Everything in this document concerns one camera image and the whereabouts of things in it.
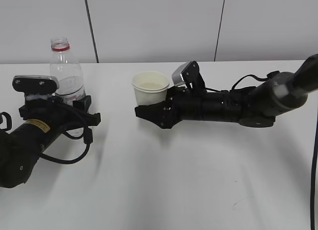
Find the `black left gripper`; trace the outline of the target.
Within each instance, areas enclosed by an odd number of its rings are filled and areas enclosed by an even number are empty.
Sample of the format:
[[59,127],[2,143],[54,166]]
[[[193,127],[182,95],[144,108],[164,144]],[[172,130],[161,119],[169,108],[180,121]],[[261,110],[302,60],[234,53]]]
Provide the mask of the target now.
[[100,113],[89,114],[91,96],[86,95],[73,101],[73,107],[52,95],[26,95],[25,103],[19,108],[24,120],[20,131],[70,131],[79,127],[98,126],[101,122]]

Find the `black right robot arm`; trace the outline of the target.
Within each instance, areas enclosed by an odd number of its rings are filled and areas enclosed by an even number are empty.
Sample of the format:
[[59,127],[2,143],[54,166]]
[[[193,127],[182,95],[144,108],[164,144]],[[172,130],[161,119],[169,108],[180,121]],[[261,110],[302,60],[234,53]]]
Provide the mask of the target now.
[[308,94],[318,89],[318,56],[308,57],[295,73],[270,72],[261,82],[230,90],[207,88],[196,61],[181,65],[173,74],[173,87],[163,101],[135,107],[137,117],[162,129],[183,120],[238,123],[267,128],[276,117],[303,106]]

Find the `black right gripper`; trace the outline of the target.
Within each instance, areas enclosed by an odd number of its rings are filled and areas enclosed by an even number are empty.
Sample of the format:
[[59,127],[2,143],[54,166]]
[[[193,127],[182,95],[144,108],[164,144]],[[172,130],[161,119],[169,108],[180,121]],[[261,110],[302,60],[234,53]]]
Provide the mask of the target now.
[[135,107],[135,115],[156,124],[162,129],[171,129],[183,120],[203,121],[203,98],[206,90],[198,92],[188,88],[168,89],[166,99],[151,105]]

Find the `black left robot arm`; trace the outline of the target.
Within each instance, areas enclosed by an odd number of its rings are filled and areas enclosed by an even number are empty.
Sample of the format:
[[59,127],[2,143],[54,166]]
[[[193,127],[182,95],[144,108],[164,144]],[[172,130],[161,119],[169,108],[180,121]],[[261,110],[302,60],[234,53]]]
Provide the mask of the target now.
[[[89,114],[91,96],[74,101],[72,106],[64,104],[58,97],[46,100],[26,101],[20,107],[20,116],[25,121],[11,133],[0,131],[0,185],[13,188],[29,179],[34,165],[42,158],[57,164],[75,164],[88,153],[93,142],[92,126],[101,122],[100,113]],[[71,140],[75,136],[68,134],[74,129],[83,129],[78,139],[86,145],[84,152],[71,160],[49,156],[44,151],[60,136]]]

